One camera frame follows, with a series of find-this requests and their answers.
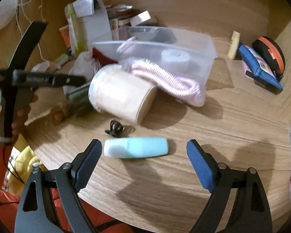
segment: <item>blue pencil case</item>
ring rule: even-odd
[[[279,90],[283,90],[282,85],[276,79],[272,70],[265,62],[264,59],[250,46],[240,44],[238,52],[241,55],[244,62],[250,68],[254,77],[257,77],[270,85],[273,85]]]

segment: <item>wood grain surface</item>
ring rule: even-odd
[[[196,139],[216,161],[230,168],[258,170],[267,193],[276,231],[291,212],[291,10],[284,0],[104,0],[149,10],[161,25],[211,35],[219,57],[207,82],[205,105],[194,108],[158,92],[141,126],[129,136],[167,137],[169,155],[121,160],[101,157],[82,199],[121,221],[153,232],[188,232],[208,198],[187,158],[185,146]],[[276,11],[279,3],[287,13]],[[284,14],[276,24],[276,13]],[[240,60],[229,60],[232,31],[250,44],[273,34],[286,56],[284,91],[279,95],[244,76]],[[93,138],[102,143],[113,116],[91,113],[53,126],[47,115],[64,102],[62,89],[41,89],[24,136],[48,169],[71,162]],[[233,206],[232,192],[218,227],[223,229]]]

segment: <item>yellow plush toy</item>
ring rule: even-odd
[[[15,148],[21,151],[21,153],[15,160],[14,168],[20,178],[26,183],[33,168],[40,167],[43,171],[45,171],[46,168],[29,146],[25,147],[25,149],[23,148],[25,144],[27,144],[26,141],[20,135],[20,140],[18,141],[18,144],[15,144]],[[25,185],[17,180],[13,175],[10,176],[9,193],[21,196],[24,186]]]

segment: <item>orange and black pouch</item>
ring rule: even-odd
[[[266,61],[280,81],[286,62],[279,45],[269,37],[259,37],[252,43],[252,47]]]

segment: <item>plastic storage box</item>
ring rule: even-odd
[[[136,37],[133,42],[127,39]],[[117,51],[126,43],[124,51]],[[92,47],[111,59],[146,58],[174,75],[205,85],[217,52],[205,34],[165,27],[121,27],[95,39]]]

